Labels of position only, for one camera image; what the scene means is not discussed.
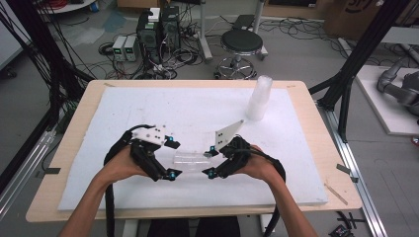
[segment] wooden table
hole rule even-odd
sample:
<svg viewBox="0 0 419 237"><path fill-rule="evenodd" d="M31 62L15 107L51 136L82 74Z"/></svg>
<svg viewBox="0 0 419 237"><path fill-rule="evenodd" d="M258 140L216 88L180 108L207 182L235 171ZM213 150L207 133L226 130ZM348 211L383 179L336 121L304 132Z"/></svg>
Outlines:
<svg viewBox="0 0 419 237"><path fill-rule="evenodd" d="M254 88L256 81L124 81L98 80L90 82L74 117L49 167L61 168L57 175L45 175L28 210L30 222L67 220L71 211L57 210L65 189L68 173L89 123L96 112L102 93L107 87L188 87L188 88ZM293 101L299 123L305 134L314 163L328 195L329 202L316 206L301 206L302 211L359 209L360 196L350 177L336 169L343 165L338 151L314 105L307 88L300 81L274 81L273 87L287 89ZM158 218L180 216L220 216L238 214L263 214L273 211L272 205L200 208L130 209L116 212L116 218ZM98 211L97 218L106 218L105 211Z"/></svg>

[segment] stool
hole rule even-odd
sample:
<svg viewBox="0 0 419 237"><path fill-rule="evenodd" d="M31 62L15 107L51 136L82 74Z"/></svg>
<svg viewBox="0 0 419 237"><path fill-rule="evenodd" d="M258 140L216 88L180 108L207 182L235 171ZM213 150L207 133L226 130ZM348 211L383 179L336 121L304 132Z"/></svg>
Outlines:
<svg viewBox="0 0 419 237"><path fill-rule="evenodd" d="M221 76L228 79L249 79L257 75L253 64L241 56L253 55L262 50L262 39L247 30L231 30L221 37L224 50L234 53L234 57L223 59L214 72L215 79Z"/></svg>

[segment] person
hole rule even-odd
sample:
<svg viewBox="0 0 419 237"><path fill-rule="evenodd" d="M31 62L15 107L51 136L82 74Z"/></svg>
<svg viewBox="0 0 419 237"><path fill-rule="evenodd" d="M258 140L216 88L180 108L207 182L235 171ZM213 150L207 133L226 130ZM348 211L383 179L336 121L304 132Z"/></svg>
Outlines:
<svg viewBox="0 0 419 237"><path fill-rule="evenodd" d="M147 176L132 161L129 156L129 150L130 147L126 146L95 175L59 236L89 236L96 212L107 186L134 175ZM246 166L238 170L236 174L246 174L268 184L289 236L317 236L314 228L296 205L286 183L271 162L262 156L252 154Z"/></svg>

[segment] forearm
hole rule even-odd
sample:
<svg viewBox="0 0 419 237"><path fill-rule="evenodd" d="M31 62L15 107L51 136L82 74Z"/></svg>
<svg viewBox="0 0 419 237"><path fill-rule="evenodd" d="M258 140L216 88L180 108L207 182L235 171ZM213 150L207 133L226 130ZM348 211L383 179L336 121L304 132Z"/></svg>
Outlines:
<svg viewBox="0 0 419 237"><path fill-rule="evenodd" d="M96 176L74 209L59 236L89 236L108 183Z"/></svg>
<svg viewBox="0 0 419 237"><path fill-rule="evenodd" d="M317 236L315 230L296 205L293 196L279 174L266 179L286 225L289 236Z"/></svg>

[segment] white foam board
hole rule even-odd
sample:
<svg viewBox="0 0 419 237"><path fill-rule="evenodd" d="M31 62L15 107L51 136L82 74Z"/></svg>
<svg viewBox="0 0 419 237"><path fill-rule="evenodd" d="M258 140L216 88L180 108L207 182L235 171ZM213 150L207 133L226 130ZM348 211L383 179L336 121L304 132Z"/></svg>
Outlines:
<svg viewBox="0 0 419 237"><path fill-rule="evenodd" d="M204 152L214 144L214 132L244 119L239 134L278 158L287 171L287 184L299 204L324 204L324 191L287 90L273 89L261 121L250 121L245 109L252 89L108 88L92 118L70 170L58 209L74 209L90 180L102 168L109 148L124 131L138 124L166 125L181 143L178 151ZM156 158L166 168L176 150L162 147ZM174 182L131 177L114 184L116 208L238 206L274 204L267 185L246 175L209 180L201 170L184 169Z"/></svg>

